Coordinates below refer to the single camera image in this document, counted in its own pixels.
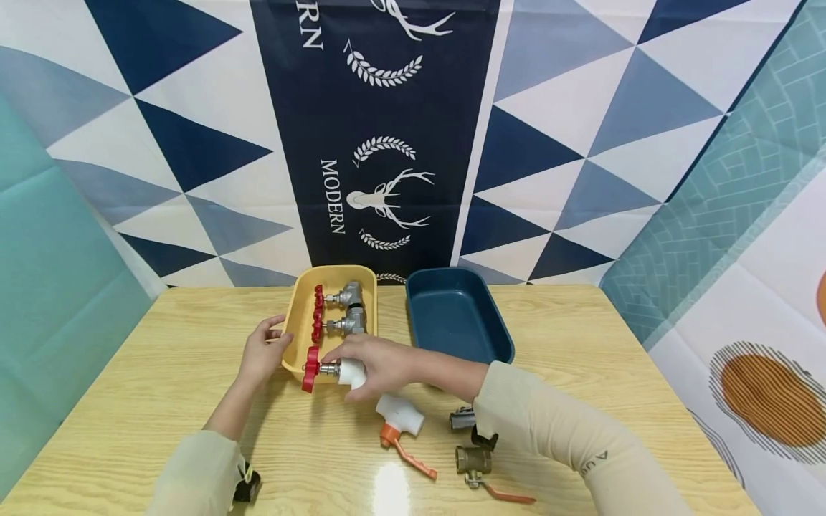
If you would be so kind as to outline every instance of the orange circle graphic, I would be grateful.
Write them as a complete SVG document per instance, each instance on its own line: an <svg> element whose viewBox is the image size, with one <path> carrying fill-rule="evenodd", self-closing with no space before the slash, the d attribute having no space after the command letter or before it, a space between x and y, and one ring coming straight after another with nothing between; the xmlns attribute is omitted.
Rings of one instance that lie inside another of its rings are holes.
<svg viewBox="0 0 826 516"><path fill-rule="evenodd" d="M786 365L744 354L725 363L726 405L759 433L786 446L814 446L826 437L818 396Z"/></svg>
<svg viewBox="0 0 826 516"><path fill-rule="evenodd" d="M820 312L820 319L822 319L824 324L826 324L826 272L824 272L824 276L820 278L817 303L818 312Z"/></svg>

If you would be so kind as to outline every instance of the person's left hand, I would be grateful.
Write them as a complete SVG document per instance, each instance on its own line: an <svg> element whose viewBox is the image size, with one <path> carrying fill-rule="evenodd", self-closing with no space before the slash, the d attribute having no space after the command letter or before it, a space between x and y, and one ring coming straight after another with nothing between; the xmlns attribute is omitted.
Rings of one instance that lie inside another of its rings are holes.
<svg viewBox="0 0 826 516"><path fill-rule="evenodd" d="M273 329L273 326L284 322L286 318L281 314L265 319L249 334L238 370L239 381L257 390L278 369L284 350L292 342L292 334L282 334L280 329Z"/></svg>

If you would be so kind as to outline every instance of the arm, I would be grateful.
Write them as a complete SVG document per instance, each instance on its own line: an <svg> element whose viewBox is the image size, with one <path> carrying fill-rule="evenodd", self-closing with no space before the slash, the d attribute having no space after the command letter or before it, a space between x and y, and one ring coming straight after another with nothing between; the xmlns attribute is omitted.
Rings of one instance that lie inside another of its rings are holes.
<svg viewBox="0 0 826 516"><path fill-rule="evenodd" d="M230 510L244 470L238 441L250 407L292 341L290 334L271 329L283 321L283 315L263 320L247 338L238 376L202 431L185 437L175 448L155 485L147 514L224 516Z"/></svg>
<svg viewBox="0 0 826 516"><path fill-rule="evenodd" d="M602 516L691 514L645 446L620 422L501 362L490 366L393 343L348 337L322 359L364 362L368 379L348 401L424 382L473 402L477 430L567 464L584 479Z"/></svg>

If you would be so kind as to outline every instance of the teal fabric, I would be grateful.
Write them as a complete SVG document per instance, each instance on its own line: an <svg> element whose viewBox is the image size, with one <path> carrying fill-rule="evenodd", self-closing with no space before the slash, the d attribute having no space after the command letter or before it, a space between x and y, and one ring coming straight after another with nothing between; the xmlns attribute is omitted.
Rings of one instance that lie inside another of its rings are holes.
<svg viewBox="0 0 826 516"><path fill-rule="evenodd" d="M71 182L0 98L0 499L149 309Z"/></svg>
<svg viewBox="0 0 826 516"><path fill-rule="evenodd" d="M647 350L790 182L821 160L824 4L803 6L686 182L606 273L602 289Z"/></svg>

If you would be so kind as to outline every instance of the blue plastic tray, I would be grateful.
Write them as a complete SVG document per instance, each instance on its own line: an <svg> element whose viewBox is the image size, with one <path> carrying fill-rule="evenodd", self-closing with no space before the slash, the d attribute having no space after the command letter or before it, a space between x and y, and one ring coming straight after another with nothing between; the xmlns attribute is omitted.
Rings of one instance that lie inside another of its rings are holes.
<svg viewBox="0 0 826 516"><path fill-rule="evenodd" d="M415 345L474 362L512 362L514 343L485 280L470 269L416 271L407 278Z"/></svg>

